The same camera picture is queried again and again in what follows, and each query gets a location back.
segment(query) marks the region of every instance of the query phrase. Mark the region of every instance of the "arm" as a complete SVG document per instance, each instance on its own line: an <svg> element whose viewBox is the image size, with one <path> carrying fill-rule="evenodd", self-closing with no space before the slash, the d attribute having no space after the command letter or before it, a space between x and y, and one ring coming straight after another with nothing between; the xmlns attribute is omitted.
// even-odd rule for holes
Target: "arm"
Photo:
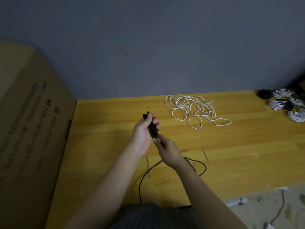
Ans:
<svg viewBox="0 0 305 229"><path fill-rule="evenodd" d="M244 228L246 225L213 193L183 158L175 142L159 134L154 140L162 160L180 177L201 228Z"/></svg>
<svg viewBox="0 0 305 229"><path fill-rule="evenodd" d="M100 229L110 225L120 208L140 158L149 148L151 136L147 127L151 122L157 124L157 129L160 128L158 118L150 113L145 120L141 119L135 125L129 145L64 229Z"/></svg>

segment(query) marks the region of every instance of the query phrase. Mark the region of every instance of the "wooden floor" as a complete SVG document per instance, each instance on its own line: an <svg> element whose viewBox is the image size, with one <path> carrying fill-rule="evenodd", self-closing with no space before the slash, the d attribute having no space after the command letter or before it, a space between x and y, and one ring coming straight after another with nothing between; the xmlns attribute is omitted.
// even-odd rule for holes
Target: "wooden floor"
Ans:
<svg viewBox="0 0 305 229"><path fill-rule="evenodd" d="M46 228L65 224L128 144L132 128L147 111L159 118L161 134L187 150L184 156L206 164L202 179L221 199L305 181L305 123L288 120L284 111L274 112L253 91L200 95L213 100L218 117L233 123L218 127L203 119L201 130L192 129L172 118L164 106L165 96L78 101ZM191 122L199 125L196 118ZM124 203L139 203L138 187L147 161L151 167L159 160L151 144ZM198 172L204 169L192 165ZM145 177L141 196L143 202L162 206L190 204L177 174L163 163Z"/></svg>

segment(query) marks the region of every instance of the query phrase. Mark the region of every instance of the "left hand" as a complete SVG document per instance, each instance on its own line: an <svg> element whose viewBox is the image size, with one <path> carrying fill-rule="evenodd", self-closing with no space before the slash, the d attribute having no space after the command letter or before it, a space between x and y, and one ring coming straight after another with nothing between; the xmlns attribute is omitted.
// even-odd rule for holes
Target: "left hand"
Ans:
<svg viewBox="0 0 305 229"><path fill-rule="evenodd" d="M161 124L157 117L154 117L153 114L148 113L146 119L140 119L138 123L136 123L133 131L132 131L132 145L135 147L135 151L139 153L141 156L143 156L149 146L150 142L152 140L150 133L148 131L148 126L150 123L156 124L156 128L159 130L161 127Z"/></svg>

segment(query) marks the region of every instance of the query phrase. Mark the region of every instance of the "hand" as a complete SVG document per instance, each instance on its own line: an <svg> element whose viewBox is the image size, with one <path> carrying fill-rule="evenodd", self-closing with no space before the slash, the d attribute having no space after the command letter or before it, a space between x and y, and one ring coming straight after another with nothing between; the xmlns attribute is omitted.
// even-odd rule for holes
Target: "hand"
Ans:
<svg viewBox="0 0 305 229"><path fill-rule="evenodd" d="M153 114L148 113L146 119L140 119L138 123L136 123L133 131L132 131L132 141L131 143L134 146L134 149L137 153L139 153L141 156L143 156L149 146L150 142L152 140L150 133L148 131L148 126L150 123L156 124L156 129L160 129L161 124L157 117L154 117Z"/></svg>
<svg viewBox="0 0 305 229"><path fill-rule="evenodd" d="M161 134L159 134L159 139L160 141L154 139L153 142L157 146L159 155L166 165L176 169L185 162L185 159L175 142Z"/></svg>

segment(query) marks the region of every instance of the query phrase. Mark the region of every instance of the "gray wall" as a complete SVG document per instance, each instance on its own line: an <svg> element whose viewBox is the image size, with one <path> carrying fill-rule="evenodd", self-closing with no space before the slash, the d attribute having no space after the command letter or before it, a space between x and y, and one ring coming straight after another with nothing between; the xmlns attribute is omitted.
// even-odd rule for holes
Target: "gray wall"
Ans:
<svg viewBox="0 0 305 229"><path fill-rule="evenodd" d="M0 0L77 99L277 88L305 69L305 0Z"/></svg>

